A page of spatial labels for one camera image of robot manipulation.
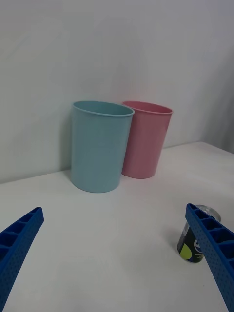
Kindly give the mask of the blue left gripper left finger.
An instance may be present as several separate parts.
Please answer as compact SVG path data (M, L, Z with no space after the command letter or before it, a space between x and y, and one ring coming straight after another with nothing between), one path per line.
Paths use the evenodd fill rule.
M43 222L42 208L36 207L0 233L0 311Z

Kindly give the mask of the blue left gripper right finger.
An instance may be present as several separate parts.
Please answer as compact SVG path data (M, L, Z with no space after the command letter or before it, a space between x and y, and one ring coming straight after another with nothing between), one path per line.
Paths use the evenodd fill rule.
M186 206L185 217L228 311L234 311L234 233L190 203Z

